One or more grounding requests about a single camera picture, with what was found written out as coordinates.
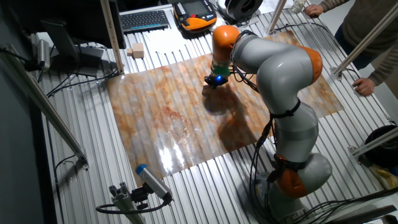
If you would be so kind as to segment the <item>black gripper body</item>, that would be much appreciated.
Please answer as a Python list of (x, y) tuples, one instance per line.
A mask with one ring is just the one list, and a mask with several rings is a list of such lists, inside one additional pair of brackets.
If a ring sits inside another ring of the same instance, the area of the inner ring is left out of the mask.
[(223, 77), (221, 75), (208, 75), (205, 77), (205, 82), (209, 86), (216, 88), (218, 86), (221, 86), (221, 85), (224, 85), (225, 83), (227, 83), (228, 77)]

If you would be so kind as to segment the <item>person right hand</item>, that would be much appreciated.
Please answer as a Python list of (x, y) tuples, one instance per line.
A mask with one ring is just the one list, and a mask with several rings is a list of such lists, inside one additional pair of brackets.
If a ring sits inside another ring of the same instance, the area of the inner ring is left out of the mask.
[(307, 6), (304, 11), (309, 17), (316, 18), (323, 14), (324, 9), (320, 5), (311, 4)]

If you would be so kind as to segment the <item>person left hand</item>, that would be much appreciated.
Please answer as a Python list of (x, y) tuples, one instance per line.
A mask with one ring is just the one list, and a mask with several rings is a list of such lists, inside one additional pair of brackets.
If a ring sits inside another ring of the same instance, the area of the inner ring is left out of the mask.
[(374, 93), (375, 84), (369, 78), (359, 78), (353, 83), (353, 87), (361, 96), (369, 96)]

